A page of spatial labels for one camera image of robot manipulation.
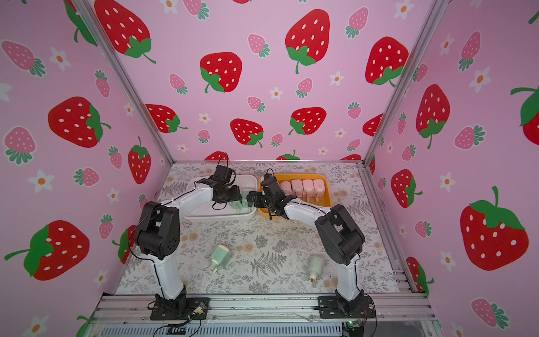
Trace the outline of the yellow plastic storage box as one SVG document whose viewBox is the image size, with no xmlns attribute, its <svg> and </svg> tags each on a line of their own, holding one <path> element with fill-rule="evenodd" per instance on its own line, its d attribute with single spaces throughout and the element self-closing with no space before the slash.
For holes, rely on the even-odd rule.
<svg viewBox="0 0 539 337">
<path fill-rule="evenodd" d="M 317 221 L 320 221 L 324 216 L 329 215 L 331 212 L 331 208 L 333 207 L 331 203 L 331 197 L 330 197 L 330 189 L 328 186 L 328 181 L 326 178 L 324 178 L 322 175 L 319 174 L 272 174 L 275 176 L 277 181 L 292 181 L 294 179 L 323 179 L 326 184 L 326 194 L 323 198 L 321 198 L 318 202 L 316 202 L 315 198 L 310 198 L 309 202 L 307 202 L 303 197 L 298 198 L 296 197 L 291 202 L 289 202 L 285 206 L 285 212 L 286 215 L 289 217 L 289 220 L 297 220 L 302 223 L 306 223 L 308 225 L 314 226 Z M 261 192 L 261 184 L 260 187 L 256 192 Z M 265 218 L 269 219 L 268 216 L 268 210 L 267 209 L 259 209 L 259 211 L 262 213 L 262 215 Z"/>
</svg>

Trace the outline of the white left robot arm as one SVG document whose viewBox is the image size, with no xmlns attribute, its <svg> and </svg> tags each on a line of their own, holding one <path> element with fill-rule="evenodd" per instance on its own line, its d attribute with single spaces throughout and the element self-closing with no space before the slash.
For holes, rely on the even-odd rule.
<svg viewBox="0 0 539 337">
<path fill-rule="evenodd" d="M 175 300 L 185 289 L 175 262 L 175 251 L 181 241 L 181 221 L 184 216 L 207 204 L 227 204 L 241 199 L 239 186 L 234 184 L 236 173 L 232 168 L 217 165 L 208 178 L 194 183 L 194 187 L 165 202 L 148 202 L 133 232 L 140 248 L 139 258 L 154 265 L 160 287 L 159 296 Z"/>
</svg>

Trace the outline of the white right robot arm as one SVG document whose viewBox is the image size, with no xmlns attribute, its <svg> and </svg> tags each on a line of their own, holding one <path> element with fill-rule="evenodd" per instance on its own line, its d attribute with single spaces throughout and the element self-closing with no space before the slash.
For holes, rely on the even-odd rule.
<svg viewBox="0 0 539 337">
<path fill-rule="evenodd" d="M 260 192 L 248 193 L 248 205 L 266 209 L 269 216 L 315 227 L 326 254 L 337 264 L 336 296 L 349 303 L 360 299 L 364 291 L 359 284 L 357 269 L 366 237 L 349 211 L 342 204 L 328 208 L 286 195 L 271 174 L 264 175 L 261 188 Z"/>
</svg>

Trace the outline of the aluminium front rail frame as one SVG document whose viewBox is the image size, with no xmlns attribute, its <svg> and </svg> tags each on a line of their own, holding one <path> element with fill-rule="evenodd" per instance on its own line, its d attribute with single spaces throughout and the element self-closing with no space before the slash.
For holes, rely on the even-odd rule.
<svg viewBox="0 0 539 337">
<path fill-rule="evenodd" d="M 157 319 L 149 295 L 103 296 L 83 336 L 443 336 L 418 293 L 368 295 L 351 317 L 321 294 L 190 296 L 200 315 Z"/>
</svg>

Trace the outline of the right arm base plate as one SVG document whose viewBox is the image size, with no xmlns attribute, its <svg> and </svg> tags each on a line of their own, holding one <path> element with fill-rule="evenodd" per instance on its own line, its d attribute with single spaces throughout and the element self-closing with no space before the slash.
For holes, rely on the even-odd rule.
<svg viewBox="0 0 539 337">
<path fill-rule="evenodd" d="M 338 292 L 334 296 L 320 296 L 315 310 L 322 319 L 374 319 L 376 306 L 372 297 L 361 291 L 353 300 L 346 300 Z"/>
</svg>

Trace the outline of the white plastic storage box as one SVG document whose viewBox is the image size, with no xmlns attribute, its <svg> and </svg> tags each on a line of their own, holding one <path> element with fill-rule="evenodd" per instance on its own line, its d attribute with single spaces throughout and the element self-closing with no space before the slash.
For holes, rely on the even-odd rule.
<svg viewBox="0 0 539 337">
<path fill-rule="evenodd" d="M 253 175 L 238 175 L 234 182 L 238 185 L 242 192 L 244 190 L 254 191 L 257 188 L 257 179 Z M 233 221 L 233 220 L 249 220 L 255 215 L 256 208 L 252 211 L 244 209 L 243 212 L 237 213 L 230 207 L 230 202 L 226 205 L 217 204 L 213 206 L 213 201 L 206 202 L 204 205 L 188 213 L 184 219 L 187 219 L 193 223 L 212 223 L 216 221 Z"/>
</svg>

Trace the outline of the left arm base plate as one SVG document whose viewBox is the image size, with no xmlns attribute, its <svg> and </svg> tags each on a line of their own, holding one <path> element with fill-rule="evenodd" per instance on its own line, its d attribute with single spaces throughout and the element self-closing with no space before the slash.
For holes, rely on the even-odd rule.
<svg viewBox="0 0 539 337">
<path fill-rule="evenodd" d="M 165 299 L 155 295 L 154 306 L 151 310 L 152 321 L 166 320 L 205 320 L 210 304 L 207 297 L 187 297 L 183 289 L 176 299 Z"/>
</svg>

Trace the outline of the floral patterned table mat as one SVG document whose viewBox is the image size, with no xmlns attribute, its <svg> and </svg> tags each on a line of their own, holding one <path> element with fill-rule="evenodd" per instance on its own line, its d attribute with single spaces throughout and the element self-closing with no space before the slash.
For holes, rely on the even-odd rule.
<svg viewBox="0 0 539 337">
<path fill-rule="evenodd" d="M 398 292 L 356 164 L 234 162 L 232 168 L 238 174 L 257 178 L 268 169 L 277 174 L 324 176 L 332 202 L 349 211 L 366 237 L 357 269 L 360 285 L 368 293 Z M 231 251 L 232 258 L 225 268 L 213 273 L 210 257 L 219 244 Z M 325 260 L 316 287 L 312 287 L 306 274 L 312 256 Z M 280 218 L 268 220 L 260 212 L 249 220 L 184 220 L 175 262 L 190 294 L 332 293 L 338 286 L 336 265 L 324 251 L 314 227 Z"/>
</svg>

